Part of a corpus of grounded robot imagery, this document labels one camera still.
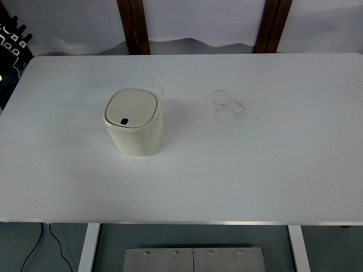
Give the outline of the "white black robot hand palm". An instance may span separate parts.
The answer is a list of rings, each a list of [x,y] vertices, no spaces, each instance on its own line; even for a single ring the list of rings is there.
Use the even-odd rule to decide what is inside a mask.
[[[28,47],[32,34],[25,35],[26,29],[25,24],[18,24],[17,16],[11,17],[4,5],[1,5],[1,80],[12,69],[23,70],[32,59]]]

